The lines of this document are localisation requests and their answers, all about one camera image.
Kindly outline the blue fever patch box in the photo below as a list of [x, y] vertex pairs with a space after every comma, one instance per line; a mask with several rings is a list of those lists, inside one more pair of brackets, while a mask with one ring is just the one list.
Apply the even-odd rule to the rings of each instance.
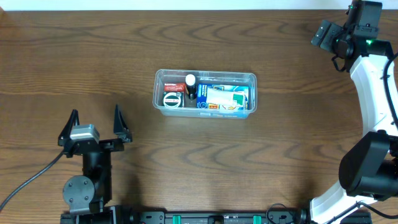
[[[245, 94], [246, 104], [243, 107], [216, 105], [206, 102], [207, 90], [215, 88], [224, 91], [243, 91]], [[211, 110], [247, 110], [249, 107], [249, 87], [239, 85], [220, 85], [220, 84], [199, 84], [197, 92], [197, 108], [211, 109]]]

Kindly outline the white green medicine box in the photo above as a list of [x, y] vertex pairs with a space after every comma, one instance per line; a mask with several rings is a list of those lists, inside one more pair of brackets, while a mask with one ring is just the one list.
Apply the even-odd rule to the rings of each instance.
[[206, 102], [216, 105], [243, 107], [246, 104], [243, 91], [224, 91], [215, 88], [207, 90]]

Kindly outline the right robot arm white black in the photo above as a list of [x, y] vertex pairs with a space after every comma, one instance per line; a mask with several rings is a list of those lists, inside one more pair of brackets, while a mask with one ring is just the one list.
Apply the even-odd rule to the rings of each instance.
[[397, 88], [391, 43], [378, 21], [322, 21], [312, 45], [342, 58], [357, 90], [363, 136], [342, 158], [338, 181], [310, 201], [312, 223], [341, 223], [361, 207], [397, 196]]

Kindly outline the red orange medicine box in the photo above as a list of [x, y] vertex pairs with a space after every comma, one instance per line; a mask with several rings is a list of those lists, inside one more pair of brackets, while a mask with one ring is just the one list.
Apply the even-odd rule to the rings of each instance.
[[184, 92], [185, 84], [184, 83], [165, 83], [164, 91], [166, 91], [166, 92]]

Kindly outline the dark green round-logo box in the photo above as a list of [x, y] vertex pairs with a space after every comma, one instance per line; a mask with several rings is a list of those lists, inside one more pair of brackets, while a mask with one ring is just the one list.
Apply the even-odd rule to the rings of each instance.
[[183, 108], [184, 107], [183, 92], [165, 91], [162, 99], [164, 107]]

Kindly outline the dark syrup bottle white cap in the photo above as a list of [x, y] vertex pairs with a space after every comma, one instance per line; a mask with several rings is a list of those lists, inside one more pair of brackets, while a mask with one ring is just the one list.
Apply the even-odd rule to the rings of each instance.
[[193, 74], [188, 74], [185, 77], [185, 90], [190, 100], [194, 100], [197, 97], [196, 77]]

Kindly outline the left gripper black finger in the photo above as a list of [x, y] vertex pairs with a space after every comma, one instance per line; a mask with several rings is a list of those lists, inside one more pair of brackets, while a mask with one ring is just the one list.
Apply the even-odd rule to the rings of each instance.
[[78, 110], [72, 110], [72, 113], [62, 129], [60, 135], [58, 136], [58, 145], [64, 146], [67, 141], [70, 140], [70, 134], [74, 126], [78, 126], [80, 124], [78, 117]]
[[119, 105], [115, 106], [113, 133], [117, 135], [122, 142], [132, 142], [132, 133], [124, 121]]

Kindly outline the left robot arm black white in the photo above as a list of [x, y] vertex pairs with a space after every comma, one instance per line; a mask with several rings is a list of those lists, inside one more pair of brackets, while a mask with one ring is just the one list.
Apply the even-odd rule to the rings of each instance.
[[60, 223], [129, 223], [129, 212], [122, 206], [106, 204], [112, 199], [111, 153], [124, 150], [132, 142], [118, 105], [114, 111], [113, 139], [100, 139], [92, 124], [81, 125], [78, 111], [73, 110], [58, 137], [58, 145], [67, 158], [81, 156], [82, 174], [66, 181], [63, 199], [69, 211], [60, 217]]

